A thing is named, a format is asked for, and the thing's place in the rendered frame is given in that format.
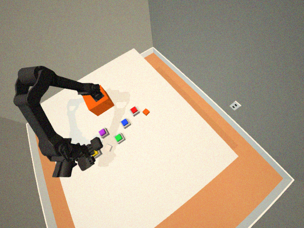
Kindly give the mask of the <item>red button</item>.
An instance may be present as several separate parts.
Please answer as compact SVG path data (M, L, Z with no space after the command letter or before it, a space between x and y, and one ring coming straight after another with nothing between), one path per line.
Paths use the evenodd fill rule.
M130 109L130 112L132 113L132 115L135 117L137 114L140 113L140 111L137 109L136 106L134 106L133 108Z

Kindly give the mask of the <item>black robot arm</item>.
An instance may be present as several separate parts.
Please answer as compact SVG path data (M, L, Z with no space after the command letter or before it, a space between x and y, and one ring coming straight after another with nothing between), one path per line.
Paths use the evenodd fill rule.
M29 90L30 86L32 88ZM80 149L77 144L71 143L72 138L63 138L55 132L40 105L41 97L49 86L76 90L78 95L90 95L96 102L104 97L104 94L101 93L99 84L70 80L56 75L45 66L26 67L18 71L13 102L38 137L42 155L51 162L57 162L52 178L71 177L74 161L70 157L76 157ZM95 158L86 153L75 161L78 162L81 171L85 171L94 165Z

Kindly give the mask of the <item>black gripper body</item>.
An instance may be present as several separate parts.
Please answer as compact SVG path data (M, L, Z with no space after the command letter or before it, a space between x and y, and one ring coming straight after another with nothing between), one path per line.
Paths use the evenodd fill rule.
M70 157L70 159L72 159L72 161L74 161L74 166L73 167L75 167L77 165L77 163L75 162L75 159L81 158L83 154L91 153L93 150L98 151L98 150L103 148L103 144L102 144L99 137L93 138L90 141L90 143L91 143L91 145L89 145L89 144L80 145L80 143L77 143L77 145L79 146L80 151L79 151L79 153L76 157L74 157L74 158Z

